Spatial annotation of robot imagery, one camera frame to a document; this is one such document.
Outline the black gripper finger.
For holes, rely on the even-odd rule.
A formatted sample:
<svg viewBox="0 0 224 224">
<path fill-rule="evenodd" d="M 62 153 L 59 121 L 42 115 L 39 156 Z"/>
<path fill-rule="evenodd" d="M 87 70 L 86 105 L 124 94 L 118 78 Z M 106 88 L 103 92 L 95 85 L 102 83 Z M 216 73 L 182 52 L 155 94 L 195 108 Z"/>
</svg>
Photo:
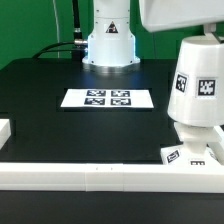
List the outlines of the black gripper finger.
<svg viewBox="0 0 224 224">
<path fill-rule="evenodd" d="M 214 38 L 218 43 L 224 43 L 224 39 L 222 39 L 217 33 L 216 33 L 216 24 L 215 23 L 209 23 L 203 25 L 204 34 L 207 37 Z"/>
</svg>

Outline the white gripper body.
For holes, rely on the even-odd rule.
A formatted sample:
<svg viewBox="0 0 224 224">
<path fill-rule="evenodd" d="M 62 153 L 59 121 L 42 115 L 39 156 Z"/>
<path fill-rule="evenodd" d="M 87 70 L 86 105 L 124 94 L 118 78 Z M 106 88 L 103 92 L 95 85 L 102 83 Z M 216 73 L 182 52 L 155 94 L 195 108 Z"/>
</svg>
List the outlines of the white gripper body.
<svg viewBox="0 0 224 224">
<path fill-rule="evenodd" d="M 149 32 L 224 21 L 224 0 L 139 0 L 139 8 Z"/>
</svg>

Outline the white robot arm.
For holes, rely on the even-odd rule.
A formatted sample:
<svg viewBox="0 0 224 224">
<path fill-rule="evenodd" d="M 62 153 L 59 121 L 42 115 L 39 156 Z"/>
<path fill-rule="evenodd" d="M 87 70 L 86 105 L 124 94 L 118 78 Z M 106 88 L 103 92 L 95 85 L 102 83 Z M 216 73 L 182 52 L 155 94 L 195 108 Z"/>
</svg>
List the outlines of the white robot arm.
<svg viewBox="0 0 224 224">
<path fill-rule="evenodd" d="M 142 26 L 158 32 L 224 21 L 224 0 L 138 0 Z M 130 30 L 130 0 L 93 0 L 94 27 L 85 69 L 120 72 L 139 67 Z"/>
</svg>

